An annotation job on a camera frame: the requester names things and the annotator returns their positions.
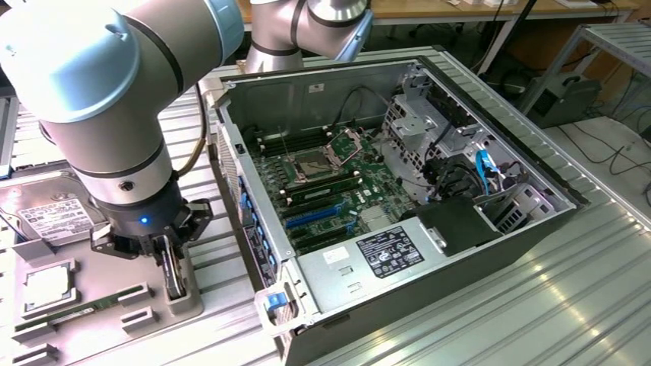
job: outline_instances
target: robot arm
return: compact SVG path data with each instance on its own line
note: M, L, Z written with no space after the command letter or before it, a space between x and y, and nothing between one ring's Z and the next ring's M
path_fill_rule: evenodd
M246 72L300 68L300 49L349 62L370 32L366 0L250 0L250 10Z
M372 18L366 0L258 0L253 17L250 71L298 67L298 47L352 60ZM125 14L94 1L33 0L0 18L6 76L109 221L91 250L151 256L171 298L183 295L181 246L211 212L206 200L181 197L177 178L189 169L171 168L155 116L242 34L236 0L149 0ZM278 63L289 51L290 62Z

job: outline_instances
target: ram slot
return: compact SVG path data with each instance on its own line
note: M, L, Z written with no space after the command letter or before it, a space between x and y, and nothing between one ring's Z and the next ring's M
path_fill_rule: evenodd
M304 204L326 196L336 196L341 193L352 191L360 187L357 178L350 178L346 181L340 181L337 183L330 183L322 187L314 187L309 191L297 192L286 197L284 202L286 206L293 206L294 204Z
M282 188L282 191L280 193L284 192L285 194L292 194L293 192L302 191L302 190L309 189L312 187L318 187L320 185L324 185L325 183L334 183L337 181L344 181L345 179L352 178L354 176L358 176L357 171L346 172L344 174L338 174L338 175L334 175L332 177L318 179L316 181L308 181L306 183L297 185L294 187L290 187L290 188L285 187L285 188Z

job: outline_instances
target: motherboard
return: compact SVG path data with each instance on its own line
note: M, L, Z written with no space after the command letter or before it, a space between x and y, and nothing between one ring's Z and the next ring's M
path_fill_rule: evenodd
M254 167L298 255L396 223L416 206L372 143L352 127L258 141Z

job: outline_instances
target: open computer tower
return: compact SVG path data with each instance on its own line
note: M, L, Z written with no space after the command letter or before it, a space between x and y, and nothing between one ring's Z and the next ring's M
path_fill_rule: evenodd
M221 81L210 154L286 364L513 263L584 205L424 57Z

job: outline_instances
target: power supply label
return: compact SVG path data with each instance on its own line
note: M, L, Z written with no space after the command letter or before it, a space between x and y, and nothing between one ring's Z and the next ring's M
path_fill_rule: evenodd
M377 278L385 278L425 260L402 226L357 240L357 246Z
M77 199L18 211L23 222L42 239L54 240L91 228L91 220Z

